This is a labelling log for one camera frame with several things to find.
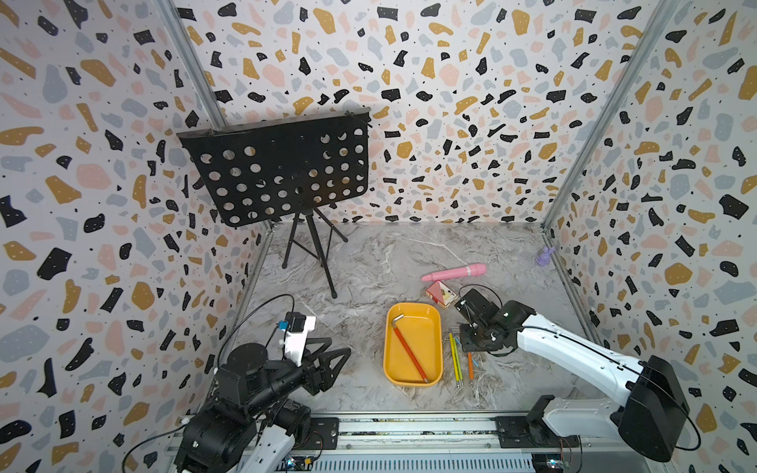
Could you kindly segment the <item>yellow hex key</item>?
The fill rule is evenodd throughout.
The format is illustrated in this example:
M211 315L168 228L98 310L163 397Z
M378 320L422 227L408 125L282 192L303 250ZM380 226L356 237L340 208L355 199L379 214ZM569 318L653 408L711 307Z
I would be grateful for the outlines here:
M453 340L451 340L452 336L453 336L453 333L450 332L449 333L449 346L451 346L451 359L453 360L453 374L455 375L455 385L458 388L460 388L461 387L461 382L457 381L457 374L455 373L455 355L453 354L453 344L451 344L453 342Z

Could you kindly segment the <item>red hex key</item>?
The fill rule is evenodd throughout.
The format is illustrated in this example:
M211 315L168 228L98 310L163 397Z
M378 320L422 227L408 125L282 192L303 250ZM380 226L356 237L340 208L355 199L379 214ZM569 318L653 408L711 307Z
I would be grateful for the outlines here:
M416 371L418 372L419 376L421 376L421 380L423 382L429 382L429 378L427 377L426 372L424 371L422 365L420 364L419 360L415 356L413 350L411 349L410 345L408 344L407 340L405 339L404 335L402 334L401 330L398 327L398 321L404 319L405 314L400 313L400 315L396 315L394 319L392 319L392 329L396 337L398 338L400 344L402 345L405 353L410 358L413 366L416 368Z

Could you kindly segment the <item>yellow plastic storage box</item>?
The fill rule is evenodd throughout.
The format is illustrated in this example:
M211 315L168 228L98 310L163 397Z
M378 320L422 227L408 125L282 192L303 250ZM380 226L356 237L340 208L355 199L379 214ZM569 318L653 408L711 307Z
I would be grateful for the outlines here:
M398 327L429 378L423 382L392 329L392 319L404 313ZM441 315L432 305L399 303L388 311L384 337L384 374L390 382L404 387L431 387L444 374Z

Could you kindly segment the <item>green hex key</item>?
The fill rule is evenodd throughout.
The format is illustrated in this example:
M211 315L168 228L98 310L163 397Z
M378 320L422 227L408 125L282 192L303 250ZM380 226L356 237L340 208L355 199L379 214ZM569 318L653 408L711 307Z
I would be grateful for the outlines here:
M453 335L451 337L451 340L453 342L453 354L455 355L455 373L457 374L457 381L462 382L463 376L462 376L462 364L461 364L461 351L459 350L459 341L457 341L457 337Z

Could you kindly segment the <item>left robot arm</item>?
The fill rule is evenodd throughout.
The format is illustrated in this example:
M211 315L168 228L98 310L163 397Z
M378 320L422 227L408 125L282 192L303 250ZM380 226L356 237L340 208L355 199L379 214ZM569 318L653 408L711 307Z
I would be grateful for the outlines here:
M290 399L303 389L311 395L333 387L352 355L332 350L329 338L314 338L300 364L271 360L267 348L248 343L235 348L215 376L215 390L183 431L175 457L179 472L273 472L294 447L325 447L325 430L311 425L311 408Z

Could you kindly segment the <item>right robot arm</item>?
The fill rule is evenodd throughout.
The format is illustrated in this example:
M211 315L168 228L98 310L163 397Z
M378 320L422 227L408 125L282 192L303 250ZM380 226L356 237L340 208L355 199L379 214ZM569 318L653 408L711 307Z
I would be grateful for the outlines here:
M464 321L461 348L504 358L521 350L571 372L598 389L601 399L570 400L544 394L524 416L511 441L548 445L560 439L594 437L623 441L635 453L665 463L690 424L690 408L672 365L646 361L599 346L563 329L517 301L494 305L477 290L455 304Z

